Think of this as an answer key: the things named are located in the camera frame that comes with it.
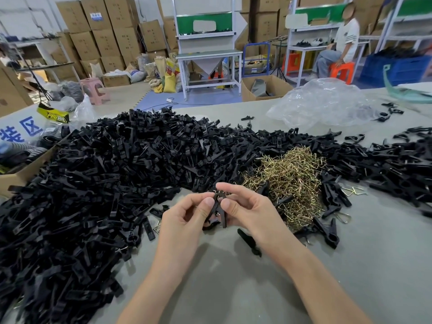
gray fabric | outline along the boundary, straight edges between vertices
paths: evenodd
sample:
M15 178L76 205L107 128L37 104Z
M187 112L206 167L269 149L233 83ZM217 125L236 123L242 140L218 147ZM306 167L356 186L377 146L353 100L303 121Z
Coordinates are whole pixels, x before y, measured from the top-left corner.
M318 54L317 60L315 61L312 71L316 72L319 78L328 77L328 66L335 63L342 52L336 50L323 50Z
M262 79L256 79L252 85L251 92L256 97L267 97L267 84Z

person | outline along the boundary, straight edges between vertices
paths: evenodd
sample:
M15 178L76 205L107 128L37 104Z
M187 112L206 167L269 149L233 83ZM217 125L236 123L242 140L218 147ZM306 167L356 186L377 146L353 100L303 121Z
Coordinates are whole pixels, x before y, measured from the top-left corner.
M230 193L220 204L228 214L228 225L248 229L262 251L291 277L314 324L372 323L290 232L267 197L241 185L217 183L216 188ZM158 323L192 262L213 196L213 192L189 194L163 214L152 266L117 324Z
M4 54L3 50L0 49L0 61L5 65L6 67L10 67L13 70L21 69L21 66L16 61L11 60L6 54ZM39 92L40 88L45 86L45 81L42 78L42 76L31 72L17 72L16 75L18 76L18 80L21 83L22 86L24 86L26 89L33 91L33 92Z
M312 73L306 78L311 81L317 78L329 76L329 66L334 63L340 66L343 63L352 62L359 45L360 25L354 17L356 14L354 2L347 4L342 13L344 25L340 26L336 33L335 43L329 44L326 50L318 54L312 67Z

gray tabletop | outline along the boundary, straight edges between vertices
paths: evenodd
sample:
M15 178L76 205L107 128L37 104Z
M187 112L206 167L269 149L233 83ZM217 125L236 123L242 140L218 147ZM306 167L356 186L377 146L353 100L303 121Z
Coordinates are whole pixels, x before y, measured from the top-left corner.
M176 111L206 116L210 120L220 119L222 125L246 125L247 122L240 119L246 115L255 116L253 130L287 130L282 121L265 117L274 102L232 103ZM371 142L381 143L384 138L395 142L391 137L403 129L430 124L428 116L407 109L405 114L394 114L385 123L374 121L352 127L317 124L308 130L300 127L300 132L317 135L326 133L329 128L342 130L340 141L345 135L364 133L366 138L362 144L368 146ZM353 220L346 225L337 222L340 237L337 249L328 247L320 236L310 238L313 245L309 248L375 323L430 324L432 220L421 216L405 201L371 190L364 184L355 186L363 187L368 195L349 198L353 206L343 210ZM179 197L166 204L175 203ZM150 216L150 221L155 225L156 218ZM138 253L127 263L118 265L117 278L125 293L98 311L91 323L116 322L148 272L156 245L157 239L149 242L144 235ZM12 317L5 323L13 323ZM192 267L170 300L161 323L303 324L311 321L290 278L265 255L254 256L236 228L229 227L203 234Z

pink plastic stool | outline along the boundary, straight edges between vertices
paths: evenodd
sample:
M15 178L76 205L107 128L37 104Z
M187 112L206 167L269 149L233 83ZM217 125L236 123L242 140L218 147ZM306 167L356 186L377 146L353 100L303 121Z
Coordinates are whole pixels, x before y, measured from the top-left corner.
M89 78L89 79L82 79L80 82L81 89L84 93L84 86L86 86L90 91L90 102L92 104L100 105L102 104L103 100L110 100L109 94L101 82L99 78ZM103 88L105 93L100 93L99 88Z

